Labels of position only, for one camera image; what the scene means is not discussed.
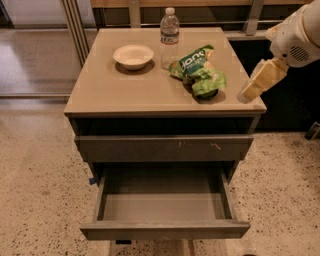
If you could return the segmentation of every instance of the plastic water bottle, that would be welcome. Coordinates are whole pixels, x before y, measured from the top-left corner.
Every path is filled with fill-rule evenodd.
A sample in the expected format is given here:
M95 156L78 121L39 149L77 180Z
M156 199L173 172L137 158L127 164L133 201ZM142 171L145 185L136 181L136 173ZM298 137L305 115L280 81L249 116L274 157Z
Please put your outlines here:
M166 8L166 15L160 23L160 62L161 67L168 69L170 64L178 60L179 20L172 7Z

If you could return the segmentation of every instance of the yellow object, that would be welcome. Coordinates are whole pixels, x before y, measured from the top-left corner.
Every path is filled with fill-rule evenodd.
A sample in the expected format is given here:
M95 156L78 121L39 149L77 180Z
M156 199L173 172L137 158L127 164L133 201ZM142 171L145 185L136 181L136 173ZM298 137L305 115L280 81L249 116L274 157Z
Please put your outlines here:
M261 60L240 93L247 100L253 100L279 83L287 75L289 66L278 58Z

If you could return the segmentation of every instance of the white bowl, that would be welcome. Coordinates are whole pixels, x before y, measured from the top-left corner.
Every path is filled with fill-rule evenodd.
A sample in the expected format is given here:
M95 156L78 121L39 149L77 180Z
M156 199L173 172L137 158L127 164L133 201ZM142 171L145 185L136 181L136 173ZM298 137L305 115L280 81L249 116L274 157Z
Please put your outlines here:
M117 49L113 58L126 69L137 70L143 68L153 58L153 51L143 45L126 45Z

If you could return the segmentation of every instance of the open drawer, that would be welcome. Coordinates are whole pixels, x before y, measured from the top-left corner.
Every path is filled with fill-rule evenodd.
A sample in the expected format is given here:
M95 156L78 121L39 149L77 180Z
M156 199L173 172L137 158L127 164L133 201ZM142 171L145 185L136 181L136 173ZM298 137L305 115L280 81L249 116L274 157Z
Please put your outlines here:
M115 168L103 172L88 240L241 238L220 168Z

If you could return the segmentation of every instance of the chip bag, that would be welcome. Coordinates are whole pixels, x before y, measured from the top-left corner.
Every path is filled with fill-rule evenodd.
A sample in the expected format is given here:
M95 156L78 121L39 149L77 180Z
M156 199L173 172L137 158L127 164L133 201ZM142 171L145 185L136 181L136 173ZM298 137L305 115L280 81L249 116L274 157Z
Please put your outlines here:
M208 61L212 54L212 45L201 47L172 63L170 75L182 80L197 98L210 99L226 86L225 74Z

